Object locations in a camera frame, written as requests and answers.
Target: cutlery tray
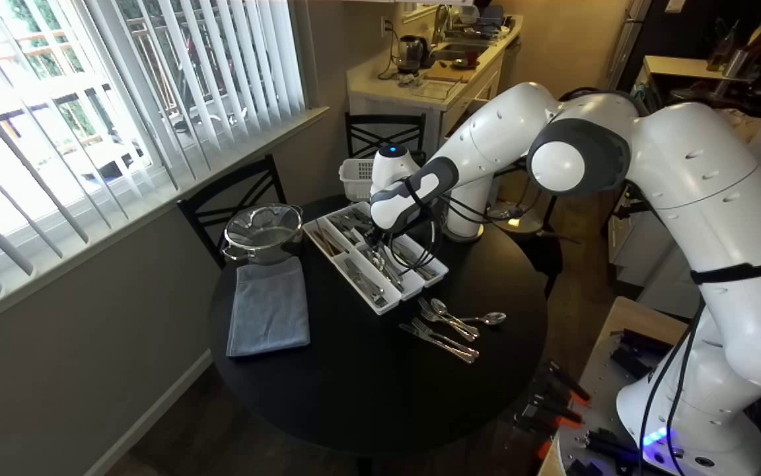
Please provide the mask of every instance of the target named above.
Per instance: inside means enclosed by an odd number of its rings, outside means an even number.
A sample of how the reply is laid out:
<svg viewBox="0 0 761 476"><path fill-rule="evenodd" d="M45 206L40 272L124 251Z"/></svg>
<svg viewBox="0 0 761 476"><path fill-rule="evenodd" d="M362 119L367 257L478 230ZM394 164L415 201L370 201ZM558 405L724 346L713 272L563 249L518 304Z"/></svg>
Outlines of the cutlery tray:
<svg viewBox="0 0 761 476"><path fill-rule="evenodd" d="M407 301L423 288L439 283L449 267L410 235L394 238L388 251L375 251L365 241L370 222L370 206L359 201L304 222L304 233L362 296L362 301L375 315L386 315L399 301Z"/></svg>

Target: utensil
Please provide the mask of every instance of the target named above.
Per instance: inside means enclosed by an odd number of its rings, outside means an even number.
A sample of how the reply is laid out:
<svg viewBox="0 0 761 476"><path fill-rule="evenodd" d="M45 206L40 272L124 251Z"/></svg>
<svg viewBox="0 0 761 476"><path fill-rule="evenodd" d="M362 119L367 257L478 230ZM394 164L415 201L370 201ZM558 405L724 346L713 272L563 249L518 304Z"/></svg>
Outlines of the utensil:
<svg viewBox="0 0 761 476"><path fill-rule="evenodd" d="M486 315L476 315L476 317L460 317L460 315L452 315L441 299L431 299L431 307L433 307L433 312L447 315L447 317L457 317L462 323L499 325L507 320L507 312L486 312Z"/></svg>
<svg viewBox="0 0 761 476"><path fill-rule="evenodd" d="M344 254L344 251L330 241L328 233L322 233L322 230L307 230L307 233L317 238L317 243L325 249L328 257Z"/></svg>
<svg viewBox="0 0 761 476"><path fill-rule="evenodd" d="M425 267L428 262L420 264L417 257L412 257L410 251L404 249L396 249L396 246L383 246L386 254L396 262L404 262L404 267L415 270L423 280L433 280L436 272L431 267Z"/></svg>
<svg viewBox="0 0 761 476"><path fill-rule="evenodd" d="M402 272L394 270L394 267L381 257L381 251L365 249L362 254L388 278L391 286L396 286L399 291L404 291Z"/></svg>
<svg viewBox="0 0 761 476"><path fill-rule="evenodd" d="M444 323L449 325L454 333L460 333L465 341L478 341L481 331L457 320L457 317L449 317L449 315L439 315L433 312L433 307L425 301L425 299L417 299L417 307L423 309L423 320L428 323Z"/></svg>
<svg viewBox="0 0 761 476"><path fill-rule="evenodd" d="M444 333L436 333L433 328L423 325L417 317L412 317L410 323L399 323L399 328L436 349L454 354L457 360L468 365L473 365L481 357L478 349L465 346Z"/></svg>
<svg viewBox="0 0 761 476"><path fill-rule="evenodd" d="M375 307L386 307L383 288L375 280L365 278L351 259L344 259L341 267Z"/></svg>

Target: kitchen counter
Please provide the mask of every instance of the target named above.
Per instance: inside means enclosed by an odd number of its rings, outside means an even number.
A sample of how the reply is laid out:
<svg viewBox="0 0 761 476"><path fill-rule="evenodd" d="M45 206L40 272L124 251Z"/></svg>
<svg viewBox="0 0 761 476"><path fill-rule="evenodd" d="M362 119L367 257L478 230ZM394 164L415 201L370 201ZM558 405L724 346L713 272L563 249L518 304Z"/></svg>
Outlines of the kitchen counter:
<svg viewBox="0 0 761 476"><path fill-rule="evenodd" d="M349 93L365 95L365 98L381 98L381 100L399 100L410 106L428 106L428 108L447 108L460 98L468 85L478 82L489 66L494 66L497 58L518 40L521 19L515 19L513 29L497 40L489 42L489 48L478 56L478 66L470 71L460 69L457 77L449 74L449 79L423 79L420 85L399 85L396 77L378 79L378 69L388 63L388 50L381 56L349 69Z"/></svg>
<svg viewBox="0 0 761 476"><path fill-rule="evenodd" d="M351 114L425 114L425 145L431 156L444 138L473 111L499 93L499 77L507 48L521 34L521 19L513 29L491 40L478 56L476 69L441 69L436 61L428 77L417 85L399 85L396 74L381 79L378 71L388 66L388 50L349 69L349 111Z"/></svg>

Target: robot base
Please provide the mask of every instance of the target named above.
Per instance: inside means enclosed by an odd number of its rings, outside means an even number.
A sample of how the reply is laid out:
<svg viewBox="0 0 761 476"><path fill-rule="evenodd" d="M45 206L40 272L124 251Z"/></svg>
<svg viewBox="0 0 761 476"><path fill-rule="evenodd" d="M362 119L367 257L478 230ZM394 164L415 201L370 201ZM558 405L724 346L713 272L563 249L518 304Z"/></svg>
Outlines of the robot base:
<svg viewBox="0 0 761 476"><path fill-rule="evenodd" d="M761 434L756 423L740 410L729 413L721 399L700 402L695 399L698 394L684 386L671 434L666 434L679 381L679 357L682 354L669 365L647 410L642 457L666 473L679 473L669 452L671 439L684 476L761 476ZM655 373L645 376L616 397L618 418L634 442L639 442L645 405L655 378Z"/></svg>

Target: wire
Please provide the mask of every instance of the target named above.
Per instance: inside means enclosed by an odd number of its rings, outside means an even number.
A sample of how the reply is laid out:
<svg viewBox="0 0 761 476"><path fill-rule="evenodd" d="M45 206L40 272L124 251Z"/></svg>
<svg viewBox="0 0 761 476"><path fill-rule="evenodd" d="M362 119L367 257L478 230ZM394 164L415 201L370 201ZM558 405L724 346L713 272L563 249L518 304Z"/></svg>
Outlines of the wire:
<svg viewBox="0 0 761 476"><path fill-rule="evenodd" d="M679 370L679 381L676 381L676 391L674 391L674 399L671 399L671 410L669 410L669 420L666 420L666 444L669 444L669 455L674 460L674 468L679 471L682 476L682 468L679 468L679 460L674 455L674 447L671 447L671 420L674 420L674 413L676 413L676 405L679 405L679 394L682 394L682 383L684 383L684 373L687 373L687 365L690 365L690 354L692 354L692 341L695 341L695 328L698 328L698 320L700 320L703 312L698 312L698 317L690 323L687 333L679 336L679 341L674 344L669 360L663 362L650 394L647 394L647 402L645 402L645 413L642 413L642 426L639 426L639 457L645 460L645 431L647 431L647 418L650 418L650 405L655 399L655 391L661 386L661 381L666 378L669 373L669 365L674 360L674 354L679 352L679 346L690 338L684 354L682 354L682 370Z"/></svg>
<svg viewBox="0 0 761 476"><path fill-rule="evenodd" d="M690 368L690 354L692 354L692 344L695 344L695 331L698 331L698 323L703 317L703 309L700 315L690 323L690 341L687 341L687 349L682 352L682 362L679 362L679 378L676 378L676 389L674 389L674 399L671 399L671 410L669 410L669 420L666 420L666 442L669 442L669 455L674 460L674 468L679 476L684 476L684 471L679 468L679 460L674 455L674 444L671 444L671 423L674 423L674 413L679 407L679 397L682 397L682 386L684 386L684 378L687 378L687 368Z"/></svg>
<svg viewBox="0 0 761 476"><path fill-rule="evenodd" d="M468 204L457 201L454 196L447 196L447 204L449 204L452 212L457 212L454 206L460 206L460 209L481 217L484 222L489 222L489 217L486 217L484 212L470 209Z"/></svg>
<svg viewBox="0 0 761 476"><path fill-rule="evenodd" d="M655 399L655 391L661 389L661 381L666 378L666 373L669 373L669 368L671 368L674 354L676 354L679 346L684 344L684 338L687 338L687 336L682 336L682 338L674 344L674 349L671 349L671 354L666 357L658 378L655 378L653 386L650 386L650 394L647 394L647 402L645 402L645 410L642 410L639 439L637 439L637 442L639 442L639 460L645 460L645 431L647 431L650 405L653 405L653 399Z"/></svg>

